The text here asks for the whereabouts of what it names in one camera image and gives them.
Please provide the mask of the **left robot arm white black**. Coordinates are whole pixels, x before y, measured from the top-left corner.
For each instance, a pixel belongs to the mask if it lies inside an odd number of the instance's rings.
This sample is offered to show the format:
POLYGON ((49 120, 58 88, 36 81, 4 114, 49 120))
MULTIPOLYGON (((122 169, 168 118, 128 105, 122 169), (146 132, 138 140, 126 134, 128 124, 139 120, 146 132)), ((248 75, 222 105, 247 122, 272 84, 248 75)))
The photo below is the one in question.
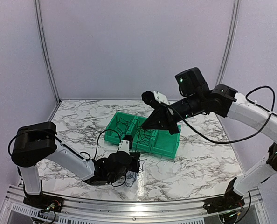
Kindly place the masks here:
POLYGON ((132 137, 127 135, 120 139, 117 151, 107 158, 85 157, 57 137, 56 125, 50 121, 19 128, 8 144, 11 160, 24 181, 25 195, 39 208, 48 204, 39 178, 37 164, 40 161, 50 160, 88 185, 103 186, 126 177, 128 172, 139 172, 140 153, 131 149, 132 137))

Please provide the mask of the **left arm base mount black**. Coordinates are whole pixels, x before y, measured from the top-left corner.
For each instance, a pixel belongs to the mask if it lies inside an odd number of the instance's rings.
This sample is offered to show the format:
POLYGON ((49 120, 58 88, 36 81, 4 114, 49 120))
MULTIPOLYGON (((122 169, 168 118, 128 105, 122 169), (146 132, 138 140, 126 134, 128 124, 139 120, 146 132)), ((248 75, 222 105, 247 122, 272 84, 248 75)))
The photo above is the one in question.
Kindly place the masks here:
POLYGON ((41 210, 47 208, 51 204, 54 204, 54 211, 61 212, 63 206, 63 198, 57 196, 50 196, 43 194, 40 195, 30 195, 24 197, 23 203, 41 210))

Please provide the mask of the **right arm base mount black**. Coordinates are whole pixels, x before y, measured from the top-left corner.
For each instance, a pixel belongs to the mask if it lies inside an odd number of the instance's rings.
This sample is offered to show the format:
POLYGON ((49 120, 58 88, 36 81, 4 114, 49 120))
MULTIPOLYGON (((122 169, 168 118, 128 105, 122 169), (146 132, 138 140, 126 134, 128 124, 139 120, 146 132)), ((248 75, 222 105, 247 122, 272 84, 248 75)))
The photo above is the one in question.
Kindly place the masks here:
POLYGON ((243 198, 226 197, 226 196, 216 196, 212 198, 207 198, 204 200, 203 208, 208 214, 223 212, 227 210, 232 210, 236 208, 241 208, 245 205, 243 198))

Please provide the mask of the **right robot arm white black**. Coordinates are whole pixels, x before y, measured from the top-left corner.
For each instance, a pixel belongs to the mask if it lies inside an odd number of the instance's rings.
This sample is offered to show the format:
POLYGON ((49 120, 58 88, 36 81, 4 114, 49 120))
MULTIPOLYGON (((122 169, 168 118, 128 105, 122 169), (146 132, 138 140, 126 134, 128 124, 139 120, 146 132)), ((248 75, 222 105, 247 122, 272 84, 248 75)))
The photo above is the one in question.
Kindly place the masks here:
POLYGON ((256 133, 238 140, 229 141, 234 144, 263 133, 273 144, 269 147, 268 157, 263 157, 245 174, 234 178, 228 185, 220 205, 225 209, 232 208, 244 194, 277 173, 277 114, 267 109, 248 95, 223 84, 210 89, 199 68, 185 70, 175 76, 179 86, 181 100, 170 103, 167 97, 158 91, 146 91, 141 97, 145 104, 153 108, 153 112, 142 124, 144 130, 167 130, 170 134, 179 132, 178 122, 199 114, 215 113, 224 118, 242 122, 256 133))

